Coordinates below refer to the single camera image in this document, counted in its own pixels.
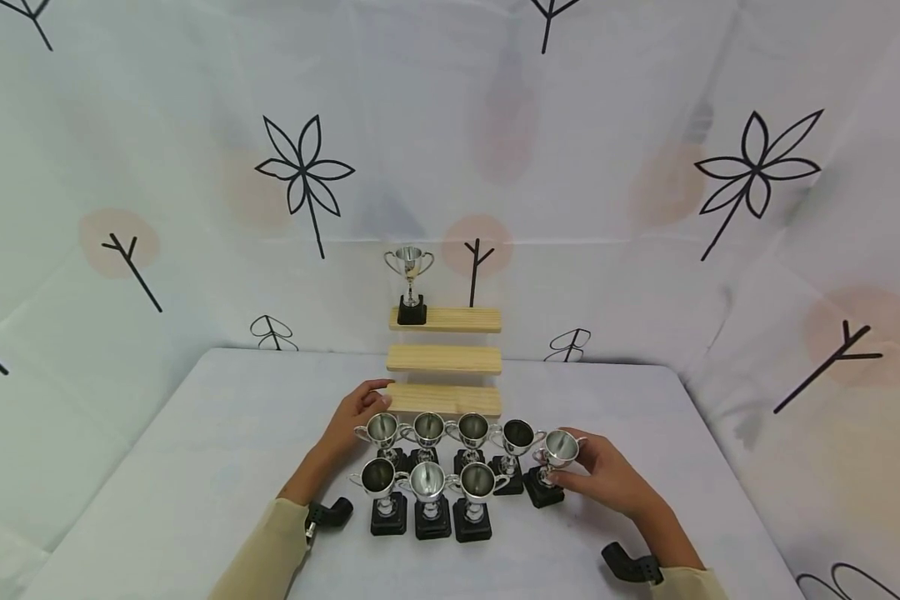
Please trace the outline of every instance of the wooden stair step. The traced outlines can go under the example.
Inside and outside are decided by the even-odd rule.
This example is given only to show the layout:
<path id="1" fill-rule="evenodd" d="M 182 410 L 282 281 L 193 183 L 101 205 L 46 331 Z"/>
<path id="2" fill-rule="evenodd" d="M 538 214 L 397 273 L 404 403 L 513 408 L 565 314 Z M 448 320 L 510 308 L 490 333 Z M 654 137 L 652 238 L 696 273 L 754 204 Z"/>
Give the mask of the wooden stair step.
<path id="1" fill-rule="evenodd" d="M 496 308 L 468 306 L 427 306 L 427 322 L 422 326 L 401 326 L 396 322 L 398 310 L 391 309 L 393 331 L 445 331 L 445 333 L 500 333 L 503 320 Z"/>
<path id="2" fill-rule="evenodd" d="M 393 345 L 387 355 L 394 372 L 499 375 L 503 368 L 498 347 Z"/>
<path id="3" fill-rule="evenodd" d="M 502 411 L 500 391 L 495 387 L 392 383 L 387 386 L 387 393 L 393 399 L 389 410 L 398 413 L 480 413 L 496 418 Z"/>

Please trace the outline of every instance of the beige sleeve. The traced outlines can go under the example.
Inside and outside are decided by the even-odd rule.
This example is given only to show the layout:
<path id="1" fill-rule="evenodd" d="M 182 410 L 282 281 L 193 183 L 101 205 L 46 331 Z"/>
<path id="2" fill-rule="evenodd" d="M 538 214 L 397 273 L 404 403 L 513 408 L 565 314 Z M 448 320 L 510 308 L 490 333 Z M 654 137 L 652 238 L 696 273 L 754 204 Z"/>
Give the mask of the beige sleeve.
<path id="1" fill-rule="evenodd" d="M 307 512 L 290 500 L 273 500 L 209 600 L 283 600 L 307 553 Z"/>
<path id="2" fill-rule="evenodd" d="M 651 586 L 653 600 L 727 600 L 711 570 L 687 567 L 661 568 L 663 583 Z"/>

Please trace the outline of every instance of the hand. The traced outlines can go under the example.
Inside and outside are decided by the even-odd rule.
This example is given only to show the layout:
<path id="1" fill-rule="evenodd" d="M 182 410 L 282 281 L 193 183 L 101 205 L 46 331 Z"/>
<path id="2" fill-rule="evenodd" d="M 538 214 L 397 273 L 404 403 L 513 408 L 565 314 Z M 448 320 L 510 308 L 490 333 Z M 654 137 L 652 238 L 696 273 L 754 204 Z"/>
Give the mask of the hand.
<path id="1" fill-rule="evenodd" d="M 590 474 L 552 472 L 549 475 L 552 482 L 596 500 L 609 509 L 624 513 L 631 519 L 656 510 L 661 504 L 665 505 L 659 494 L 606 437 L 571 427 L 560 429 L 575 438 L 587 437 L 587 443 L 581 447 L 577 462 Z"/>
<path id="2" fill-rule="evenodd" d="M 387 410 L 391 399 L 376 390 L 391 383 L 392 379 L 364 381 L 341 400 L 323 436 L 300 462 L 297 471 L 277 495 L 278 498 L 286 498 L 300 506 L 310 504 L 326 479 L 336 472 L 341 461 L 359 443 L 353 429 L 357 425 L 366 425 L 370 417 Z"/>

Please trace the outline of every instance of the black square base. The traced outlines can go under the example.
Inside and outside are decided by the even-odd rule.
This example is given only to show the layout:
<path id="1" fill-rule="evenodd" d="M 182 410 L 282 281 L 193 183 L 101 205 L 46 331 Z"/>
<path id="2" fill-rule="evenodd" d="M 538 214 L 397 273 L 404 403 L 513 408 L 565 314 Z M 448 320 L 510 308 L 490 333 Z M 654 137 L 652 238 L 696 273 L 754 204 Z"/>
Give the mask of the black square base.
<path id="1" fill-rule="evenodd" d="M 423 294 L 417 296 L 417 306 L 407 306 L 400 297 L 400 308 L 396 311 L 396 322 L 401 326 L 425 326 L 427 324 L 427 305 L 423 303 Z"/>
<path id="2" fill-rule="evenodd" d="M 457 450 L 457 455 L 452 457 L 452 472 L 457 475 L 463 470 L 463 454 L 466 453 L 467 450 Z M 483 450 L 477 450 L 477 455 L 480 455 L 480 458 L 477 459 L 481 463 L 485 463 L 487 461 L 486 458 L 483 458 Z"/>
<path id="3" fill-rule="evenodd" d="M 393 469 L 398 472 L 402 470 L 402 472 L 410 473 L 417 463 L 410 462 L 410 457 L 403 451 L 403 448 L 394 448 L 394 450 L 396 450 L 396 465 L 393 466 Z M 384 458 L 383 450 L 377 450 L 377 458 Z"/>
<path id="4" fill-rule="evenodd" d="M 470 523 L 467 519 L 467 499 L 461 498 L 452 504 L 452 528 L 457 534 L 457 542 L 482 542 L 493 536 L 490 527 L 490 512 L 483 507 L 483 518 L 480 523 Z"/>
<path id="5" fill-rule="evenodd" d="M 559 504 L 563 501 L 563 487 L 547 487 L 540 482 L 538 473 L 540 473 L 541 468 L 543 467 L 531 468 L 523 476 L 524 485 L 527 486 L 527 495 L 530 497 L 533 506 L 536 506 L 538 509 Z"/>
<path id="6" fill-rule="evenodd" d="M 502 458 L 502 456 L 494 456 L 490 459 L 490 468 L 493 469 L 494 475 L 504 474 L 503 469 L 500 467 L 500 460 Z M 520 495 L 523 493 L 523 478 L 521 478 L 521 475 L 520 461 L 518 459 L 516 462 L 516 470 L 514 470 L 511 480 L 507 481 L 507 485 L 500 487 L 493 495 Z"/>
<path id="7" fill-rule="evenodd" d="M 446 497 L 440 497 L 439 516 L 433 520 L 423 516 L 423 502 L 417 500 L 413 507 L 413 529 L 417 530 L 417 539 L 449 538 L 450 530 L 450 503 Z"/>
<path id="8" fill-rule="evenodd" d="M 391 494 L 394 511 L 389 517 L 380 517 L 377 502 L 373 501 L 373 514 L 370 516 L 370 535 L 402 536 L 407 532 L 407 497 L 400 492 Z"/>
<path id="9" fill-rule="evenodd" d="M 430 454 L 433 456 L 432 462 L 437 463 L 437 465 L 439 465 L 440 457 L 437 456 L 437 449 L 433 448 L 432 451 L 430 452 Z M 408 463 L 410 463 L 410 468 L 407 469 L 407 473 L 410 473 L 414 467 L 419 465 L 419 463 L 420 463 L 419 456 L 420 456 L 420 448 L 410 451 L 410 461 L 408 461 Z"/>

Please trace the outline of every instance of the finger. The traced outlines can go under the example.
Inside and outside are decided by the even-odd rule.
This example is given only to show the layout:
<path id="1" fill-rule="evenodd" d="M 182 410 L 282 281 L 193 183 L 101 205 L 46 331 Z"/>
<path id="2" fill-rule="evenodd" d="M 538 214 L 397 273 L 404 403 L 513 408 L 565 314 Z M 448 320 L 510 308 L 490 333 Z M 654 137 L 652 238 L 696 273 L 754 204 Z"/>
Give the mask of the finger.
<path id="1" fill-rule="evenodd" d="M 547 478 L 559 487 L 567 488 L 570 492 L 581 493 L 585 497 L 594 498 L 594 481 L 588 475 L 577 475 L 576 473 L 560 470 L 560 472 L 550 473 Z"/>
<path id="2" fill-rule="evenodd" d="M 353 393 L 355 394 L 355 396 L 363 398 L 364 396 L 367 396 L 367 394 L 371 391 L 385 388 L 392 383 L 392 379 L 368 379 L 367 381 L 362 382 L 360 385 L 357 385 L 357 389 L 354 390 Z"/>
<path id="3" fill-rule="evenodd" d="M 357 415 L 357 425 L 366 425 L 369 423 L 370 418 L 374 415 L 384 412 L 391 405 L 391 398 L 389 396 L 380 396 L 374 399 L 373 404 L 364 407 L 364 409 Z"/>

